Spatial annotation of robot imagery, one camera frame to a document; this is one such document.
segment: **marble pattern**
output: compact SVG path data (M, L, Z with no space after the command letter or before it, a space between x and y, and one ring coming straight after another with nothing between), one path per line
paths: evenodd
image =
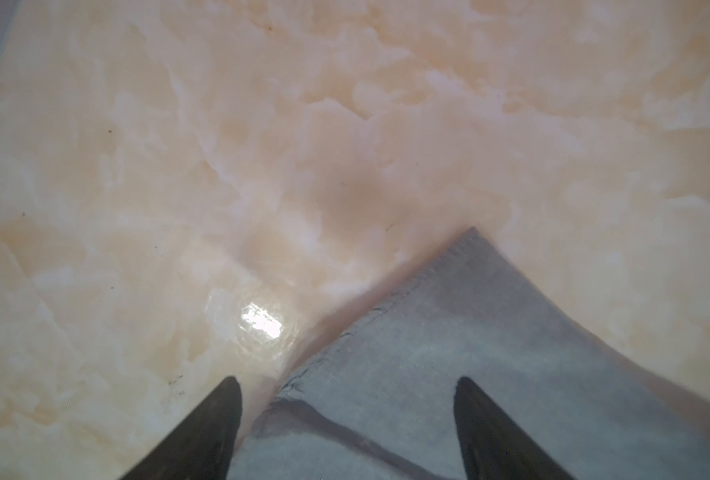
M227 374L252 418L467 226L710 401L710 0L27 0L0 478L113 478Z

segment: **marble floor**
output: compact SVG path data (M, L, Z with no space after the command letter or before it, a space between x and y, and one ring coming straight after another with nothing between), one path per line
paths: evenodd
M27 0L0 479L110 479L476 226L710 403L710 0Z

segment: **gray towel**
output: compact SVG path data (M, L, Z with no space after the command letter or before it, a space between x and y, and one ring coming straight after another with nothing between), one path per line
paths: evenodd
M577 480L710 479L710 444L475 230L293 373L228 478L461 480L460 376Z

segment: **black pointed object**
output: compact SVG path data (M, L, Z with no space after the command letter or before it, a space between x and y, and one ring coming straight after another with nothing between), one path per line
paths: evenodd
M224 480L242 413L240 384L227 377L120 480Z
M574 480L468 377L453 412L469 480Z

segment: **fabric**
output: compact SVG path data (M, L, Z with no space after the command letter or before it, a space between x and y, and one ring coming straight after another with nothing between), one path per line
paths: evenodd
M461 376L577 480L710 478L710 444L475 230L295 371L227 477L463 479Z

